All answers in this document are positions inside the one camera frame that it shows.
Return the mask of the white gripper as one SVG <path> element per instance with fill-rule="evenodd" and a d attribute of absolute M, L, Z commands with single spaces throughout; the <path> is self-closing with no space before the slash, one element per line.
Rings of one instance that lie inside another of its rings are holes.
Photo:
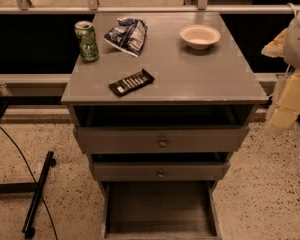
<path fill-rule="evenodd" d="M 270 43 L 263 47 L 261 54 L 270 58 L 282 57 L 286 33 L 287 29 L 282 30 Z M 278 105 L 280 108 L 288 110 L 276 108 L 270 117 L 269 124 L 278 129 L 288 129 L 297 119 L 295 112 L 300 113 L 300 71 L 290 75 L 286 80 Z"/>

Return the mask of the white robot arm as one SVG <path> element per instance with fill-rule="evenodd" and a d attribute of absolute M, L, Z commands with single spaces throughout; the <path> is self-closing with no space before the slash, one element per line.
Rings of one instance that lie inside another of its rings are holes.
<path fill-rule="evenodd" d="M 294 12 L 289 26 L 265 45 L 261 54 L 282 57 L 294 68 L 293 73 L 280 77 L 276 83 L 272 105 L 266 115 L 267 130 L 278 134 L 290 128 L 300 115 L 300 11 Z"/>

